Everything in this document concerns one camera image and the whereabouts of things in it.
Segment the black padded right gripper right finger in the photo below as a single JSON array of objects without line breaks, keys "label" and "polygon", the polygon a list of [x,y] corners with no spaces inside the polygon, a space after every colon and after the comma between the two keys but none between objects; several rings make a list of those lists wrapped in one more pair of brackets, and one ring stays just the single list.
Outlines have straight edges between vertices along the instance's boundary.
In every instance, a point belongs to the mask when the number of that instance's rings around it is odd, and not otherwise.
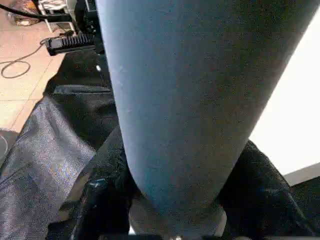
[{"label": "black padded right gripper right finger", "polygon": [[269,158],[248,140],[218,199],[226,213],[225,235],[318,237],[319,229],[303,213],[288,182]]}]

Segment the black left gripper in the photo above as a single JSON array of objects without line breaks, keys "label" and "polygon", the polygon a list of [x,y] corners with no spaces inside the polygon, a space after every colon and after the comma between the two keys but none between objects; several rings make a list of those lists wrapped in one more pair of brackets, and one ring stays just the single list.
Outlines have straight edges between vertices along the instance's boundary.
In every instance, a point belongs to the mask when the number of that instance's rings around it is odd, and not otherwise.
[{"label": "black left gripper", "polygon": [[63,36],[46,39],[45,47],[50,56],[86,50],[94,50],[98,55],[105,53],[102,37],[98,33],[65,33]]}]

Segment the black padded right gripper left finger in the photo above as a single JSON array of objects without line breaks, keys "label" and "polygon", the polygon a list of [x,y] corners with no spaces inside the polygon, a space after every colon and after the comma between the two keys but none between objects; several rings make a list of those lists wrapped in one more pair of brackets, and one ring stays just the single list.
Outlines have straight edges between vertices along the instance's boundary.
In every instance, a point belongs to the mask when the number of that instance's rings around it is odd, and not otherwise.
[{"label": "black padded right gripper left finger", "polygon": [[102,240],[130,231],[129,212],[137,189],[130,174],[121,129],[117,126],[83,169],[81,195],[66,203],[64,221],[48,226],[49,240]]}]

